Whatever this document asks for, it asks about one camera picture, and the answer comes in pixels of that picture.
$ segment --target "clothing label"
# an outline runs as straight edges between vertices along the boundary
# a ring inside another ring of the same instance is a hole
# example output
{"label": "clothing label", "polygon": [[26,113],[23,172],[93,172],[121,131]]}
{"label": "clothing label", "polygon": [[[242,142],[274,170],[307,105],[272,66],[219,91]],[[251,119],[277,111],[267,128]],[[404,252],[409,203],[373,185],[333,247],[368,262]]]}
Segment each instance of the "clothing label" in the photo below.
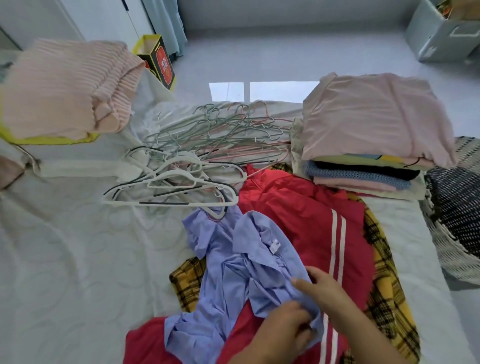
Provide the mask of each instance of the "clothing label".
{"label": "clothing label", "polygon": [[271,252],[272,254],[275,254],[275,253],[277,252],[277,250],[278,250],[279,247],[280,247],[280,243],[278,242],[278,240],[277,240],[277,239],[273,239],[272,245],[270,245],[270,246],[268,247],[268,249],[270,250],[270,252]]}

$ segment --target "laundry basket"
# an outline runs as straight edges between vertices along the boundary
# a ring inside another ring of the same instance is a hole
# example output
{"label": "laundry basket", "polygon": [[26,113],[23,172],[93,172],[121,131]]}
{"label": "laundry basket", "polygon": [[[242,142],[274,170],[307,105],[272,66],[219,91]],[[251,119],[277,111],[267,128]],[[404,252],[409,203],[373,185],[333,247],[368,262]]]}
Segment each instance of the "laundry basket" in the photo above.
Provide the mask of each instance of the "laundry basket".
{"label": "laundry basket", "polygon": [[419,61],[465,59],[480,44],[480,21],[448,20],[436,9],[441,0],[421,0],[405,37]]}
{"label": "laundry basket", "polygon": [[458,280],[480,284],[480,139],[456,139],[458,166],[425,176],[420,203],[442,268]]}

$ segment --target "woven basket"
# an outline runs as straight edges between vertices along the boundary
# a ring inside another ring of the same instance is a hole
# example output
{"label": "woven basket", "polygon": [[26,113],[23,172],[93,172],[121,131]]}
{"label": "woven basket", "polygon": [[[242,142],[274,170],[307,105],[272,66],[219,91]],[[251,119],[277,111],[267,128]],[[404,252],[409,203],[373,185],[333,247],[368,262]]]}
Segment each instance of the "woven basket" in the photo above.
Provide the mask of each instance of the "woven basket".
{"label": "woven basket", "polygon": [[455,146],[458,166],[427,172],[420,207],[442,267],[480,284],[480,139],[462,136]]}

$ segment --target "gray storage box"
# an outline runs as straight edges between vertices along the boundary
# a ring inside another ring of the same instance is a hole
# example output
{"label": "gray storage box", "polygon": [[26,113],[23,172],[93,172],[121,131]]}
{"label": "gray storage box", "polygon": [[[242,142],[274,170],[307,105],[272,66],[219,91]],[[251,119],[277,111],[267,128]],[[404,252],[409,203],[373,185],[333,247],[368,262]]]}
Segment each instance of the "gray storage box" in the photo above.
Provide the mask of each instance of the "gray storage box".
{"label": "gray storage box", "polygon": [[407,28],[407,43],[420,62],[464,60],[480,44],[480,21],[447,20],[436,9],[438,3],[420,1]]}

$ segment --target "hand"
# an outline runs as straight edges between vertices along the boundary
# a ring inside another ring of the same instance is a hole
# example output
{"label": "hand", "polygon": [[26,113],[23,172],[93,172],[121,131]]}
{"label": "hand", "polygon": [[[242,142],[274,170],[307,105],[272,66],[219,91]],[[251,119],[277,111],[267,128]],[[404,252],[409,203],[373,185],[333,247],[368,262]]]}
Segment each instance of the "hand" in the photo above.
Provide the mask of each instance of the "hand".
{"label": "hand", "polygon": [[290,364],[315,337],[312,317],[290,301],[268,314],[252,342],[231,363]]}
{"label": "hand", "polygon": [[335,330],[346,334],[347,324],[363,312],[331,275],[315,267],[305,268],[312,283],[292,278],[293,287],[312,297],[320,310],[328,315]]}

